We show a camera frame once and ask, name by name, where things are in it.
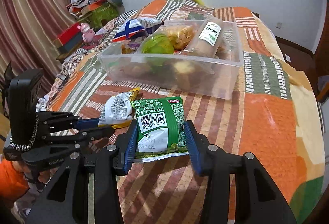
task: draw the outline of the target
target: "electrical outlet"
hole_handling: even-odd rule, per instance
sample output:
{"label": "electrical outlet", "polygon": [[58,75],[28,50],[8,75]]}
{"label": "electrical outlet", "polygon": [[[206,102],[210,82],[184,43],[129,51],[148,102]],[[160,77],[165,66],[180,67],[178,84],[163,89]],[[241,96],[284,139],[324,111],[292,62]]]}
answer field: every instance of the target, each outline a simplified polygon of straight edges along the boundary
{"label": "electrical outlet", "polygon": [[275,27],[276,27],[276,28],[278,28],[278,29],[280,29],[280,28],[281,28],[281,26],[282,26],[282,23],[280,23],[280,22],[277,22]]}
{"label": "electrical outlet", "polygon": [[291,62],[290,56],[287,54],[285,54],[285,56],[286,56],[286,61]]}

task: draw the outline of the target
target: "pink toy figure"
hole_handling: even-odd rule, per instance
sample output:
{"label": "pink toy figure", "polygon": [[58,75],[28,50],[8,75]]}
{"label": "pink toy figure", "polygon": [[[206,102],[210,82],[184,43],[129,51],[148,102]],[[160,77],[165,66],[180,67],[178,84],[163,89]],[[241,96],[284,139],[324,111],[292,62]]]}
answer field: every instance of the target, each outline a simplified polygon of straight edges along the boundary
{"label": "pink toy figure", "polygon": [[93,41],[93,37],[95,36],[95,32],[90,28],[89,24],[81,23],[81,26],[78,26],[78,29],[82,33],[82,39],[85,43],[89,43]]}

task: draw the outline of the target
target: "green snack bag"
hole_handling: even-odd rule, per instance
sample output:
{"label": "green snack bag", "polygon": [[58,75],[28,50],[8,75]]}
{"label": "green snack bag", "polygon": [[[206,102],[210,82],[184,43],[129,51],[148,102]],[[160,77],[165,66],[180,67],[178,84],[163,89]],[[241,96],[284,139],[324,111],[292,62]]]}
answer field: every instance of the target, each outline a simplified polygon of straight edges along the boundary
{"label": "green snack bag", "polygon": [[143,163],[188,154],[180,96],[132,101],[138,122],[134,162]]}

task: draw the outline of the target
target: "packaged bread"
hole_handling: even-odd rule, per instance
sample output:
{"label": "packaged bread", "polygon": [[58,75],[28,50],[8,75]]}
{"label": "packaged bread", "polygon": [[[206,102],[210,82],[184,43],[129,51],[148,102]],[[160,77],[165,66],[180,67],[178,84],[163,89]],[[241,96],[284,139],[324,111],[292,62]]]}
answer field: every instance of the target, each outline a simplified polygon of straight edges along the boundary
{"label": "packaged bread", "polygon": [[200,86],[206,75],[214,74],[211,63],[202,64],[193,60],[178,60],[172,65],[172,75],[178,88],[190,91]]}
{"label": "packaged bread", "polygon": [[222,41],[223,26],[222,20],[213,16],[208,18],[180,54],[214,58]]}

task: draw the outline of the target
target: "wooden floor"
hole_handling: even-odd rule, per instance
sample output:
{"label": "wooden floor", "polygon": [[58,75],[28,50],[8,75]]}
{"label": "wooden floor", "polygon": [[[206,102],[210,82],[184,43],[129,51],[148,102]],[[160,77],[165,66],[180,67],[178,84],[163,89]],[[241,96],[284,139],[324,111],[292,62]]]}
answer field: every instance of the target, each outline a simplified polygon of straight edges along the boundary
{"label": "wooden floor", "polygon": [[315,69],[315,62],[313,58],[306,52],[300,51],[294,47],[288,46],[283,43],[278,43],[283,57],[286,59],[285,54],[290,56],[291,63],[289,63],[297,71],[304,71],[315,95],[318,94],[317,90],[317,74]]}

